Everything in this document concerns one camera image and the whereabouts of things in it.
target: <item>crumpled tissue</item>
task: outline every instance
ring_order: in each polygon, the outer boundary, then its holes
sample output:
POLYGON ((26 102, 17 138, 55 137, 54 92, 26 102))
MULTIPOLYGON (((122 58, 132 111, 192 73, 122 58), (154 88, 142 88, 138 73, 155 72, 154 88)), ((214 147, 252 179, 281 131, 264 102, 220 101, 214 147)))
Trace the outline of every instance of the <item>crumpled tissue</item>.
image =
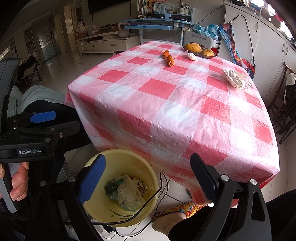
POLYGON ((222 69, 221 70, 225 76, 228 82, 231 84, 231 86, 239 88, 239 89, 250 89, 251 83, 250 78, 245 73, 239 73, 233 70, 228 69, 222 69))
POLYGON ((197 61, 197 60, 198 60, 197 56, 196 56, 194 53, 189 53, 189 51, 186 50, 186 54, 187 54, 187 57, 188 57, 189 59, 191 59, 191 60, 193 60, 193 61, 197 61))
POLYGON ((213 40, 218 40, 221 37, 218 31, 219 26, 216 24, 210 24, 207 28, 205 28, 195 23, 192 29, 201 35, 211 37, 213 40))

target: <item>blue gripper pad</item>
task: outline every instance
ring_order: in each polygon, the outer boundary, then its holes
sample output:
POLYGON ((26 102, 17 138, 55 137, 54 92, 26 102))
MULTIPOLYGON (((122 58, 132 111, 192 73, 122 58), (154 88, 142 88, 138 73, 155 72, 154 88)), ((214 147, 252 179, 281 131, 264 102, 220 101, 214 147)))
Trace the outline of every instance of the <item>blue gripper pad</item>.
POLYGON ((30 117, 30 122, 34 124, 45 122, 45 121, 52 121, 56 118, 56 113, 54 111, 36 113, 32 117, 30 117))
POLYGON ((83 204, 85 201, 88 201, 91 198, 96 188, 96 185, 98 184, 105 170, 105 167, 106 158, 102 154, 99 154, 94 160, 94 162, 91 164, 91 166, 83 168, 89 168, 89 170, 88 173, 85 175, 85 178, 80 183, 78 200, 81 204, 83 204))

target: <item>blue desk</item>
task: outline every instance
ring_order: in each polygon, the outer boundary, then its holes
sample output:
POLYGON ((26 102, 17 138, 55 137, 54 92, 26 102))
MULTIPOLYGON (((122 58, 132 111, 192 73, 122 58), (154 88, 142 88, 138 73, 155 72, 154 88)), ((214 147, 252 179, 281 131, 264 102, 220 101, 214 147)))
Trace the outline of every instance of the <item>blue desk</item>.
POLYGON ((164 18, 140 18, 140 19, 131 19, 121 21, 121 23, 128 23, 128 26, 125 26, 125 29, 139 29, 140 30, 140 40, 141 44, 148 42, 152 39, 144 39, 143 29, 162 29, 162 30, 175 30, 181 32, 180 45, 183 45, 183 34, 184 27, 192 27, 193 24, 176 19, 164 19, 164 18))

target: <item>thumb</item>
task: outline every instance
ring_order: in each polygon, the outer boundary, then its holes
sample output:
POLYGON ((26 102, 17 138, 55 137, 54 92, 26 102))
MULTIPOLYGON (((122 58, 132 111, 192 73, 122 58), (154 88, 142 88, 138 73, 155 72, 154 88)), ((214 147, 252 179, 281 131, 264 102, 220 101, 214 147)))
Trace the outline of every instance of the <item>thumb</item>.
POLYGON ((0 178, 4 177, 4 167, 3 165, 0 163, 0 178))

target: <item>television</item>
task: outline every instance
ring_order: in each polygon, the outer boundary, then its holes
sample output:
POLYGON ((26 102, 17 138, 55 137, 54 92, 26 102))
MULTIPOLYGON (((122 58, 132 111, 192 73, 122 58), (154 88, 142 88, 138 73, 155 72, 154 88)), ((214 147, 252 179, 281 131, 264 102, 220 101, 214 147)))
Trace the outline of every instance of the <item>television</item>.
POLYGON ((100 11, 104 8, 114 6, 119 3, 129 2, 130 0, 89 0, 89 14, 100 11))

